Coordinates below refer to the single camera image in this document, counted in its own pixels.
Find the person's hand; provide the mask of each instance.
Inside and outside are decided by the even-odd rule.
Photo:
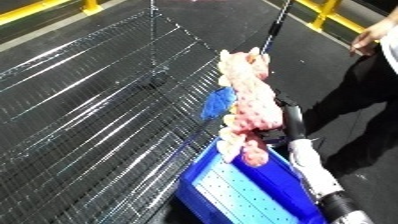
[[[372,55],[376,44],[375,41],[384,37],[395,25],[395,22],[386,18],[368,27],[352,41],[350,55],[353,56],[356,51],[361,52],[363,55]]]

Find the metal grating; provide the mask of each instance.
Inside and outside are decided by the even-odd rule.
[[[144,223],[213,138],[163,166],[199,126],[216,59],[142,12],[0,73],[0,223]]]

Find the person's arm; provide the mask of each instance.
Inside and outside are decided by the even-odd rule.
[[[380,40],[397,24],[398,7],[396,7],[387,17],[368,27],[354,39],[350,47],[351,55],[353,55],[356,50],[364,55],[373,54],[374,41]]]

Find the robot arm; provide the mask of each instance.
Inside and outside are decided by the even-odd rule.
[[[289,141],[289,160],[301,183],[331,224],[373,224],[346,194],[342,186],[321,163],[319,154],[305,135],[299,106],[286,96],[278,95],[284,108],[285,132]]]

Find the pink stuffed animal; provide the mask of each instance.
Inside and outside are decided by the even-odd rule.
[[[271,130],[282,126],[282,110],[276,105],[275,93],[263,80],[268,77],[269,56],[260,55],[259,48],[249,53],[230,54],[223,50],[218,67],[221,86],[231,86],[237,101],[231,114],[224,117],[226,128],[220,130],[217,149],[225,162],[231,162],[240,153],[250,166],[268,161],[265,143],[253,130]]]

